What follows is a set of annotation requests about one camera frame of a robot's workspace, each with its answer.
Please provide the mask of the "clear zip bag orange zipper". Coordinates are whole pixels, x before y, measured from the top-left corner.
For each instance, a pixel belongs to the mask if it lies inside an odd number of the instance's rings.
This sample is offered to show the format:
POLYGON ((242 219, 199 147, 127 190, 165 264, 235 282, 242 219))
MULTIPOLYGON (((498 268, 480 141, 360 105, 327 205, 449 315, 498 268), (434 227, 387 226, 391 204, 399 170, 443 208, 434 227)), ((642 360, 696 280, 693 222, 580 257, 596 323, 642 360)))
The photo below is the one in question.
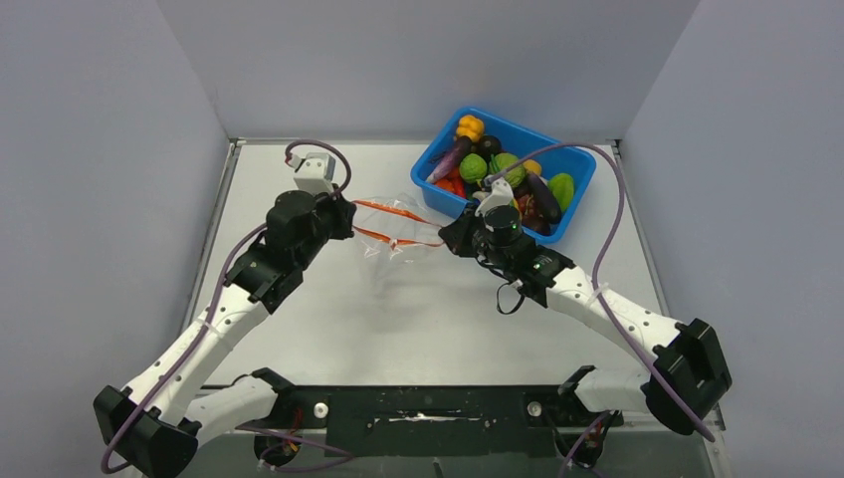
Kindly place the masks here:
POLYGON ((444 246, 441 225, 406 194, 355 199, 352 204, 352 230, 364 260, 412 263, 444 246))

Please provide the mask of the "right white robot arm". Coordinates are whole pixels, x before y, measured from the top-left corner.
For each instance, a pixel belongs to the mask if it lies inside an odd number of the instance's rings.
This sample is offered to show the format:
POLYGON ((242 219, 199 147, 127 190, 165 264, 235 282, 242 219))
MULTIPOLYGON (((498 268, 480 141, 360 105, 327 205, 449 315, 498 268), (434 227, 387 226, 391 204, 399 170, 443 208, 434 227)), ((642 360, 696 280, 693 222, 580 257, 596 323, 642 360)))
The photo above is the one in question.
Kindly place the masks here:
POLYGON ((716 331, 684 324, 599 285, 583 268, 541 246, 518 224, 511 206, 485 216, 472 207, 438 235, 456 256, 476 260, 538 305, 576 319, 638 359, 640 371, 583 365, 559 388, 559 409, 582 425, 598 412, 649 413, 682 435, 707 434, 704 423, 732 386, 716 331))

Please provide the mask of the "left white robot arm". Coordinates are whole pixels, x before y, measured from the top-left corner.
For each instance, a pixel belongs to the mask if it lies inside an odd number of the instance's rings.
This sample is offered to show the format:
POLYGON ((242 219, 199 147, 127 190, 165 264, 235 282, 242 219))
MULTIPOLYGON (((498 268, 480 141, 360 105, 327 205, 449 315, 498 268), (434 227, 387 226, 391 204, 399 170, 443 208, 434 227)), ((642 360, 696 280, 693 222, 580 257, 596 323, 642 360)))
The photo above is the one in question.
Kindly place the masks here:
POLYGON ((106 386, 94 409, 106 451, 143 477, 176 477, 197 450, 237 427, 269 416, 282 393, 278 375, 259 371, 209 395, 199 391, 222 361, 304 281, 330 240, 352 237, 354 203, 339 193, 282 193, 265 223, 224 261, 209 305, 144 372, 106 386))

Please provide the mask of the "dark purple toy eggplant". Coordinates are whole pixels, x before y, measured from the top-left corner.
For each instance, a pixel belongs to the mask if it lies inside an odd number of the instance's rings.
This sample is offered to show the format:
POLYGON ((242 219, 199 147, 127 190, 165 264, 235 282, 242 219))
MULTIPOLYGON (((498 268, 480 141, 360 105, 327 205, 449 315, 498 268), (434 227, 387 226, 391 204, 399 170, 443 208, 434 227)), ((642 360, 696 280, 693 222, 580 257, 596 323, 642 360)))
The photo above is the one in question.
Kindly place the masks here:
POLYGON ((533 196, 534 205, 549 224, 558 224, 562 219, 562 210, 556 197, 545 182, 536 174, 529 172, 526 184, 533 196))

